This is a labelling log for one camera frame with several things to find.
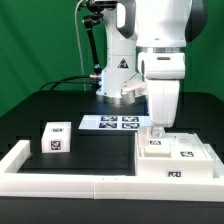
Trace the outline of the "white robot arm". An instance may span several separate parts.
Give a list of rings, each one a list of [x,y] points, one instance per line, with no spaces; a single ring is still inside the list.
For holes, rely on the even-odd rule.
[[[173,125],[186,44],[204,29],[205,0],[117,0],[106,13],[107,66],[97,98],[133,103],[145,95],[151,136]]]

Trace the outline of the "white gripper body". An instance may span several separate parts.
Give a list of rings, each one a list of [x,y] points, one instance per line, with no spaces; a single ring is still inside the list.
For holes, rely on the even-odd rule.
[[[185,77],[185,54],[141,52],[138,71],[146,83],[151,124],[171,127],[176,116],[180,80]]]

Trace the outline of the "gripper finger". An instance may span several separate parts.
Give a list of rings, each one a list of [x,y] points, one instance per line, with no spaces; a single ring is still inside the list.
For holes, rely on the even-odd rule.
[[[164,129],[162,127],[153,127],[152,135],[156,138],[162,138],[164,134]]]

